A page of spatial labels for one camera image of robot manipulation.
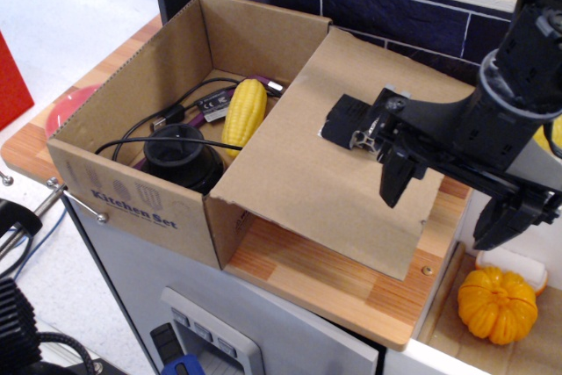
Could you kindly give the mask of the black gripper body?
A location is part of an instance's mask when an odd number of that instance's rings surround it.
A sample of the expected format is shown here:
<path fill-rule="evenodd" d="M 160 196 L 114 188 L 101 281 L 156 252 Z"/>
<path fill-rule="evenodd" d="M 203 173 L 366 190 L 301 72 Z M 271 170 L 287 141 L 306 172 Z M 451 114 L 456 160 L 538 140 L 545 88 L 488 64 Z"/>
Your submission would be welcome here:
<path fill-rule="evenodd" d="M 378 161 L 391 149 L 499 200 L 520 200 L 527 228 L 561 215 L 561 165 L 533 139 L 559 111 L 530 112 L 475 90 L 455 103 L 409 99 L 391 113 Z"/>

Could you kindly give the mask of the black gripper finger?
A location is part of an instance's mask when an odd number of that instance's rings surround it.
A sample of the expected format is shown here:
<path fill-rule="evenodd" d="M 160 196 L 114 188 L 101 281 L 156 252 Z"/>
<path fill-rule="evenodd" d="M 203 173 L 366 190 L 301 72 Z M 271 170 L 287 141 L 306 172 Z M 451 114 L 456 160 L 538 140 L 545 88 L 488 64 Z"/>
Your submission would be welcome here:
<path fill-rule="evenodd" d="M 394 208 L 411 179 L 421 180 L 425 177 L 427 166 L 405 151 L 394 148 L 383 156 L 381 163 L 379 194 L 389 207 Z"/>
<path fill-rule="evenodd" d="M 514 239 L 525 229 L 525 213 L 520 200 L 491 199 L 476 223 L 473 247 L 489 251 Z"/>

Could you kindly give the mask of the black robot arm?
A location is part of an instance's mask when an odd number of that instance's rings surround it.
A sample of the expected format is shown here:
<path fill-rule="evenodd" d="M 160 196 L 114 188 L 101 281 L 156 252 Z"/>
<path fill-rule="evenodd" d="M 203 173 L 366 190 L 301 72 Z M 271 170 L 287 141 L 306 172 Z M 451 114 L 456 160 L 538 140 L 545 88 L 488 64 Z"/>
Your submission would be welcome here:
<path fill-rule="evenodd" d="M 534 140 L 561 114 L 561 0 L 518 0 L 501 45 L 474 92 L 432 103 L 382 90 L 369 135 L 382 164 L 381 198 L 395 206 L 408 183 L 434 169 L 485 193 L 473 246 L 494 249 L 561 214 L 556 148 Z"/>

